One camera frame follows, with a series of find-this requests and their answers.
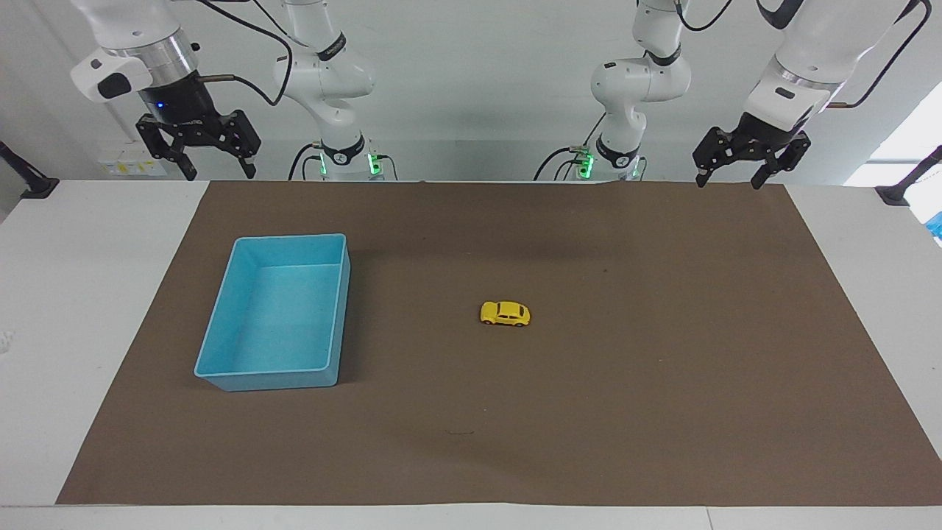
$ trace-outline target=blue object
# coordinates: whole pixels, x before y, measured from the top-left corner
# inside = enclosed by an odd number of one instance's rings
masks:
[[[349,268],[343,234],[237,240],[193,373],[227,391],[335,385]]]
[[[942,211],[936,213],[935,217],[926,223],[926,228],[929,228],[929,231],[937,238],[942,238]]]

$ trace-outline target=white wall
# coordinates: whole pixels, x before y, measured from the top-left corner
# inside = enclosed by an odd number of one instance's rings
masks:
[[[284,19],[279,2],[262,0]],[[104,106],[86,101],[68,72],[94,42],[85,20],[65,0],[8,0],[0,18],[0,66],[13,78],[13,102],[0,100],[0,138],[29,130],[16,145],[47,173],[98,176],[93,164],[102,145],[128,140],[126,129],[143,111],[135,96]],[[721,2],[699,2],[690,17],[706,19]],[[225,8],[267,26],[251,4]],[[187,34],[199,41],[204,74],[237,73],[275,91],[271,62],[283,49],[193,2],[172,8]],[[365,131],[395,156],[404,178],[528,179],[552,149],[579,143],[601,113],[589,79],[596,64],[638,56],[629,0],[336,0],[335,19],[350,46],[372,58],[376,91],[357,100]],[[860,94],[915,19],[901,23],[846,89]],[[643,153],[648,178],[693,177],[690,152],[713,125],[732,128],[781,34],[768,27],[751,2],[737,2],[711,31],[685,34],[684,53],[694,69],[690,93],[646,105],[649,127]],[[856,111],[829,111],[808,132],[814,143],[791,182],[841,183],[872,153],[935,84],[942,63],[942,16],[914,43],[870,102]],[[284,178],[297,147],[318,136],[293,102],[269,108],[238,85],[211,88],[220,111],[244,108],[263,138],[261,178]],[[228,156],[192,150],[202,177],[241,178]],[[717,180],[743,180],[754,167],[728,168]]]

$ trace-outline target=green light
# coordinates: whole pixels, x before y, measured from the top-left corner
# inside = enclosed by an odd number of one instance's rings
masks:
[[[589,180],[592,178],[592,166],[595,164],[595,157],[593,155],[586,155],[586,159],[582,161],[582,167],[579,168],[579,178]]]
[[[382,166],[376,161],[376,157],[374,157],[372,153],[367,153],[366,157],[369,158],[369,171],[373,174],[382,173]]]

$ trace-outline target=toy car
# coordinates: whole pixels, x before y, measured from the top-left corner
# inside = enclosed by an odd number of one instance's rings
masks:
[[[529,324],[529,320],[527,306],[516,302],[485,302],[480,307],[480,321],[483,323],[502,323],[523,327]]]

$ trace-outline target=black band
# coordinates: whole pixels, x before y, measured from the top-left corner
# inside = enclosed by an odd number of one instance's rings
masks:
[[[332,58],[337,57],[337,54],[344,51],[344,48],[347,47],[347,37],[343,33],[340,34],[340,37],[337,37],[337,40],[333,42],[326,50],[317,53],[317,58],[327,62]]]
[[[631,165],[631,160],[634,160],[638,155],[638,150],[628,151],[627,153],[619,153],[618,151],[613,151],[606,147],[605,143],[602,142],[602,137],[599,136],[598,140],[595,141],[595,149],[598,151],[598,154],[602,156],[605,160],[608,160],[611,163],[611,167],[615,169],[623,170]]]
[[[325,144],[323,145],[323,151],[324,151],[324,155],[327,155],[331,159],[331,162],[333,162],[334,164],[338,166],[346,166],[350,164],[350,162],[353,160],[353,157],[356,157],[357,155],[362,153],[365,147],[366,147],[366,138],[364,138],[363,135],[361,134],[360,139],[356,143],[351,145],[350,147],[347,147],[345,149],[332,149]]]
[[[677,50],[666,58],[658,57],[651,52],[645,52],[644,54],[651,58],[651,62],[657,64],[657,66],[671,66],[680,58],[680,46],[677,46]]]

